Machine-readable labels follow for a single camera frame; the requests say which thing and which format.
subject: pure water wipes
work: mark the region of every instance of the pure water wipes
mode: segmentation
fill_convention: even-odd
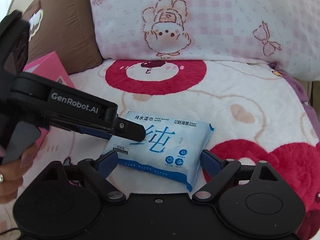
[[[135,112],[126,119],[144,126],[145,139],[112,136],[103,154],[116,150],[118,164],[184,183],[192,191],[200,154],[214,130],[211,124]]]

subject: cable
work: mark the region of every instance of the cable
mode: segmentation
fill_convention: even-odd
[[[19,228],[10,228],[10,229],[8,229],[6,231],[1,232],[0,236],[3,236],[3,235],[5,235],[5,234],[7,234],[7,233],[9,233],[11,231],[14,231],[14,230],[19,230]]]

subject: pink bow print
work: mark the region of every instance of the pink bow print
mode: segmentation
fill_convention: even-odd
[[[262,41],[263,43],[263,54],[268,57],[277,50],[282,50],[281,45],[275,41],[269,41],[270,39],[270,33],[268,29],[268,24],[262,21],[262,25],[259,26],[258,29],[253,31],[253,35],[255,38],[257,38],[259,41]]]

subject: blue icon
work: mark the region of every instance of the blue icon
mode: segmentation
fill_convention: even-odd
[[[165,162],[166,163],[168,163],[168,164],[171,164],[171,163],[173,163],[173,157],[172,156],[168,156],[168,157],[166,157],[166,159],[165,159]]]
[[[178,158],[176,159],[176,161],[174,162],[177,166],[181,166],[183,164],[183,160]]]
[[[188,151],[187,151],[186,149],[181,150],[181,151],[179,152],[179,154],[180,154],[181,156],[184,156],[184,155],[186,155],[187,153],[188,153]]]

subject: blue chinese character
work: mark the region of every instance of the blue chinese character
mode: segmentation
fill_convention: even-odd
[[[161,143],[160,141],[161,141],[162,137],[163,137],[165,134],[176,134],[175,132],[171,132],[171,133],[170,133],[170,132],[166,132],[168,128],[169,128],[169,127],[166,126],[165,129],[164,129],[164,131],[157,131],[157,130],[156,130],[156,132],[160,132],[160,133],[162,133],[162,134],[159,136],[158,140],[154,142],[153,139],[157,136],[157,134],[155,133],[155,134],[153,135],[152,139],[149,141],[150,143],[154,143],[154,145],[149,149],[151,152],[162,153],[162,152],[164,151],[164,147],[163,147],[163,149],[160,150],[160,151],[154,150],[154,147],[156,147],[157,144],[160,144],[160,145],[162,145],[162,146],[165,146],[165,144],[166,144],[166,143],[168,142],[168,140],[170,139],[170,137],[167,136],[166,140],[165,140],[163,143]]]
[[[149,135],[150,133],[153,133],[153,131],[148,132],[148,130],[151,129],[152,127],[154,127],[153,124],[146,130],[146,137],[147,137],[147,135]],[[130,143],[130,145],[137,145],[137,144],[144,144],[144,142],[140,142],[140,143]]]

